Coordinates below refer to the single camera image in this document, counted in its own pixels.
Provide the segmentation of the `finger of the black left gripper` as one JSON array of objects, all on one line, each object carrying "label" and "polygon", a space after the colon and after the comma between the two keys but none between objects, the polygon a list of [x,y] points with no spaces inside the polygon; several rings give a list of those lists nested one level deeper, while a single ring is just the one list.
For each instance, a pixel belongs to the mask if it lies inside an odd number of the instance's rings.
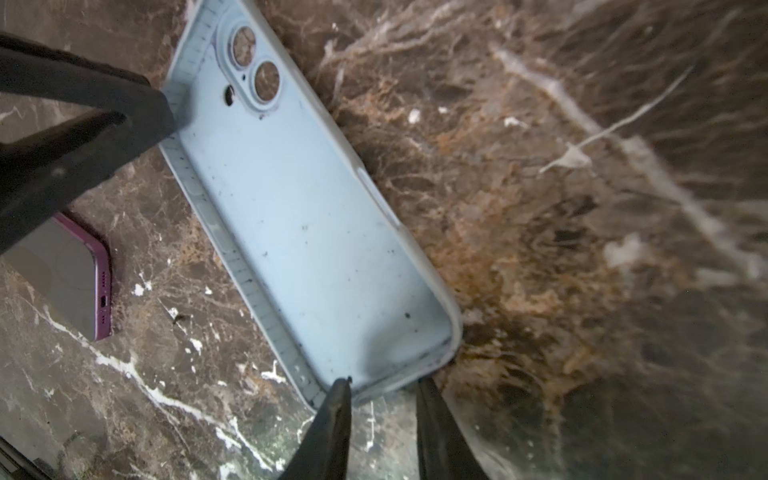
[{"label": "finger of the black left gripper", "polygon": [[1,35],[1,90],[88,107],[1,146],[1,249],[173,134],[165,95],[143,76]]}]

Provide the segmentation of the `light blue case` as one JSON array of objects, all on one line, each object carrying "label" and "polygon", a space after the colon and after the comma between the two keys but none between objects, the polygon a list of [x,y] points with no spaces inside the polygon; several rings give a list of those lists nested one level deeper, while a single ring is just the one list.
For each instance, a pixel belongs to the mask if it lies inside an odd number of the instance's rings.
[{"label": "light blue case", "polygon": [[201,1],[160,150],[303,402],[364,403],[442,368],[459,307],[258,8]]}]

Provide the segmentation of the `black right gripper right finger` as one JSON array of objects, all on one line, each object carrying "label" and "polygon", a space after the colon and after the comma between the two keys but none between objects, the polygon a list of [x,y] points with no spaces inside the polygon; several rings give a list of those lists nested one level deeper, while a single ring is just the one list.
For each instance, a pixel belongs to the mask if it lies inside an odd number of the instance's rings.
[{"label": "black right gripper right finger", "polygon": [[417,382],[416,417],[421,480],[489,479],[432,378]]}]

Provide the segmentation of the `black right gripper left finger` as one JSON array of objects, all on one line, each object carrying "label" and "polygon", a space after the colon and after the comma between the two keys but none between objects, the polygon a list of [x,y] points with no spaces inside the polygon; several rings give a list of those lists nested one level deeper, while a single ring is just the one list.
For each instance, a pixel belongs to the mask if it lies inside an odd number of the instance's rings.
[{"label": "black right gripper left finger", "polygon": [[337,379],[280,480],[344,480],[351,439],[349,379]]}]

